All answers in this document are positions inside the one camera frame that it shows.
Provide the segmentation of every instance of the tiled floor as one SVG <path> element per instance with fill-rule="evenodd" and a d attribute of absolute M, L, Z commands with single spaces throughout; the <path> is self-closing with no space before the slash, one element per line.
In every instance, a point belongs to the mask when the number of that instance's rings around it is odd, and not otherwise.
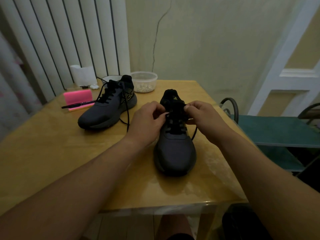
<path fill-rule="evenodd" d="M 187 216 L 196 239 L 200 216 Z M 81 240 L 154 240 L 161 215 L 95 216 Z"/>

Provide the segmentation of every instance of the sneaker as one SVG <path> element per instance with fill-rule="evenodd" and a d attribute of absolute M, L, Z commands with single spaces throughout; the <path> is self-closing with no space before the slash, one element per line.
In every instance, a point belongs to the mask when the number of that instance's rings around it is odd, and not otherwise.
<path fill-rule="evenodd" d="M 185 103 L 176 90 L 168 89 L 164 92 L 160 104 L 169 113 L 154 147 L 154 164 L 168 176 L 186 175 L 195 165 L 197 156 L 184 123 L 188 120 L 183 110 Z"/>
<path fill-rule="evenodd" d="M 103 87 L 106 87 L 105 93 L 101 95 Z M 129 124 L 128 110 L 136 104 L 137 97 L 131 76 L 124 75 L 119 81 L 110 80 L 102 86 L 94 105 L 80 116 L 78 125 L 82 129 L 108 128 L 117 123 L 126 110 Z"/>

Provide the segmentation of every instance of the crack in wall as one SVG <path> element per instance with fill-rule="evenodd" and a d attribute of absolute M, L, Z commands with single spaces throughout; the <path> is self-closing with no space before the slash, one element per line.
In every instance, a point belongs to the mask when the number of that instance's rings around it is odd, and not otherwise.
<path fill-rule="evenodd" d="M 160 24 L 160 21 L 163 19 L 163 17 L 165 15 L 168 14 L 168 12 L 170 11 L 171 9 L 171 4 L 172 4 L 172 0 L 170 0 L 170 7 L 168 8 L 168 10 L 161 16 L 161 18 L 159 19 L 158 21 L 158 25 L 157 25 L 157 31 L 155 32 L 155 39 L 154 39 L 154 44 L 153 44 L 153 63 L 152 63 L 152 72 L 153 72 L 153 67 L 155 65 L 155 47 L 156 47 L 156 42 L 157 42 L 157 36 L 158 36 L 158 29 L 159 29 L 159 24 Z"/>

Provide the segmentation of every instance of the white door frame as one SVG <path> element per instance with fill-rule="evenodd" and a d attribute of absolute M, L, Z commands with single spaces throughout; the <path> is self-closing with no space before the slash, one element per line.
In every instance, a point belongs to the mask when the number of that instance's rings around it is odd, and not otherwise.
<path fill-rule="evenodd" d="M 310 105 L 320 92 L 320 61 L 311 70 L 284 69 L 319 6 L 320 0 L 304 0 L 301 10 L 285 42 L 278 49 L 278 54 L 273 60 L 273 64 L 267 72 L 264 81 L 260 81 L 255 88 L 255 91 L 258 91 L 258 93 L 252 99 L 253 102 L 247 110 L 248 115 L 258 115 L 272 90 L 299 90 L 302 92 L 293 98 L 281 115 L 296 117 L 303 109 Z"/>

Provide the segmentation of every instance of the pen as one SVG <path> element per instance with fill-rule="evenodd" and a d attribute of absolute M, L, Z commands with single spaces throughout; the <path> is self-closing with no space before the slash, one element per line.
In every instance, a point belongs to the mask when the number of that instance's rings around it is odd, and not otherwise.
<path fill-rule="evenodd" d="M 94 103 L 95 100 L 92 101 L 88 101 L 88 102 L 83 102 L 83 103 L 77 103 L 77 104 L 70 104 L 70 105 L 66 105 L 66 106 L 62 106 L 62 109 L 70 109 L 70 108 L 75 108 L 75 107 L 79 107 L 81 105 L 85 105 L 85 104 L 92 104 Z"/>

